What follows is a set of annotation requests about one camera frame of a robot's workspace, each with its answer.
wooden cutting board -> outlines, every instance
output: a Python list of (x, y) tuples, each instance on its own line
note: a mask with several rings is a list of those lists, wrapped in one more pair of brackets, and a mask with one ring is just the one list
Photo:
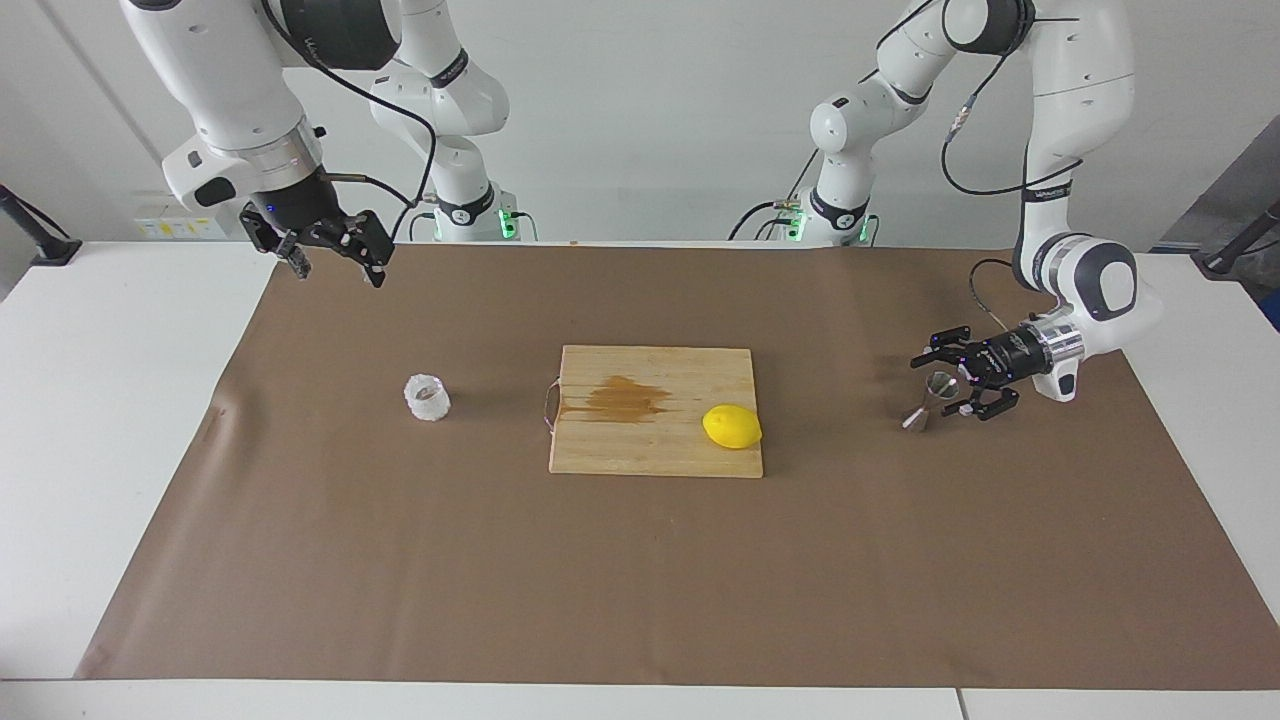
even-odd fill
[(566, 345), (552, 473), (762, 478), (760, 445), (726, 450), (703, 432), (721, 404), (756, 410), (751, 351)]

white wall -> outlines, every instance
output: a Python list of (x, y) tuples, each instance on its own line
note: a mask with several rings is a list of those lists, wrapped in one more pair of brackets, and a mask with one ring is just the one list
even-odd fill
[[(872, 67), (876, 38), (904, 4), (451, 5), (471, 56), (512, 99), (507, 129), (479, 140), (493, 177), (536, 214), (544, 237), (620, 241), (719, 238), (748, 206), (783, 193), (812, 149), (810, 109)], [(1144, 249), (1280, 111), (1280, 4), (1128, 5), (1138, 110), (1079, 173), (1073, 220)], [(114, 0), (3, 6), (0, 177), (78, 234), (128, 233), (134, 193), (163, 190), (156, 158), (191, 133), (189, 119), (165, 95)], [(879, 146), (873, 210), (884, 218), (882, 245), (1012, 243), (1015, 197), (965, 197), (938, 172), (945, 128), (991, 63), (959, 58), (931, 113)], [(360, 99), (310, 70), (288, 74), (312, 122), (330, 131), (330, 170), (416, 184), (417, 158), (379, 131)], [(974, 186), (1016, 181), (1029, 105), (1025, 64), (1010, 63), (956, 143), (957, 174)], [(369, 188), (343, 188), (343, 197), (348, 209), (394, 211)]]

yellow lemon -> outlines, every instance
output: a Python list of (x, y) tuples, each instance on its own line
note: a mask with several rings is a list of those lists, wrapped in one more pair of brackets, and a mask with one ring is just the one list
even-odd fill
[(760, 442), (760, 419), (741, 405), (717, 405), (703, 415), (707, 437), (721, 447), (742, 450)]

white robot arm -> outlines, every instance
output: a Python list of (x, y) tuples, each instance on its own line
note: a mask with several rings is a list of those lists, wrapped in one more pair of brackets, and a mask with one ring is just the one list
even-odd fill
[[(989, 419), (1012, 407), (1009, 386), (1027, 377), (1059, 401), (1076, 392), (1079, 365), (1120, 348), (1162, 313), (1138, 278), (1123, 245), (1074, 232), (1066, 214), (1071, 170), (1125, 123), (1133, 109), (1133, 41), (1119, 0), (925, 0), (906, 13), (877, 50), (878, 69), (852, 92), (819, 105), (810, 122), (826, 154), (818, 182), (801, 195), (792, 232), (805, 240), (846, 243), (859, 233), (874, 181), (872, 147), (914, 122), (929, 90), (956, 53), (1032, 61), (1034, 126), (1027, 146), (1023, 222), (1014, 270), (1028, 288), (1053, 295), (1059, 306), (1018, 328), (970, 342), (969, 328), (934, 336), (914, 366), (959, 365), (974, 391), (951, 413)], [(959, 132), (974, 97), (952, 126)], [(984, 392), (1000, 398), (983, 402)]]
[[(438, 55), (457, 58), (461, 51), (443, 3), (269, 0), (270, 18), (261, 0), (119, 3), (196, 126), (195, 137), (164, 161), (174, 195), (188, 208), (250, 199), (242, 220), (260, 251), (279, 255), (306, 277), (310, 264), (300, 246), (326, 247), (357, 261), (380, 286), (392, 238), (376, 214), (347, 215), (339, 208), (333, 177), (321, 164), (319, 133), (284, 85), (283, 67), (300, 64), (298, 47), (333, 69), (381, 69), (397, 53), (431, 68)], [(416, 22), (420, 15), (433, 22)], [(274, 26), (292, 44), (282, 42)], [(410, 31), (403, 45), (402, 27)], [(507, 118), (506, 94), (468, 68), (465, 54), (462, 59), (461, 67), (443, 70), (454, 82), (434, 96), (430, 117), (451, 132), (494, 132)], [(448, 178), (439, 183), (452, 188), (457, 173), (448, 163), (442, 167)], [(468, 168), (471, 178), (484, 173), (479, 152)]]
[(412, 110), (421, 124), (371, 102), (374, 119), (434, 164), (435, 224), (444, 242), (518, 240), (516, 199), (489, 179), (480, 150), (467, 140), (507, 124), (507, 92), (458, 42), (445, 0), (401, 0), (404, 67), (374, 81), (381, 100)]

clear glass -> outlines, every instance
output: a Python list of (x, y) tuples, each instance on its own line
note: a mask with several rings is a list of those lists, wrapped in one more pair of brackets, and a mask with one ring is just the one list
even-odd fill
[(449, 414), (449, 392), (435, 375), (413, 375), (404, 386), (404, 401), (419, 420), (434, 423)]

